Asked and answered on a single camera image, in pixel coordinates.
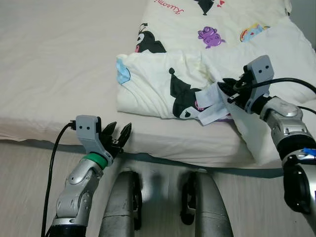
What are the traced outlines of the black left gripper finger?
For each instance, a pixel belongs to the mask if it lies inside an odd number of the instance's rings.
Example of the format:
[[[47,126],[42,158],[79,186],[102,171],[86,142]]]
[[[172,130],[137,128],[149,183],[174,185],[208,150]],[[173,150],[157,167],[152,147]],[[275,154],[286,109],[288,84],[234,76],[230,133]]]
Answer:
[[[119,138],[118,138],[118,147],[122,149],[125,144],[128,142],[129,137],[132,131],[132,124],[129,123],[123,127],[122,131],[120,131]]]
[[[102,143],[111,143],[113,141],[113,134],[115,128],[117,127],[117,122],[109,123],[105,128],[101,131],[101,142]]]

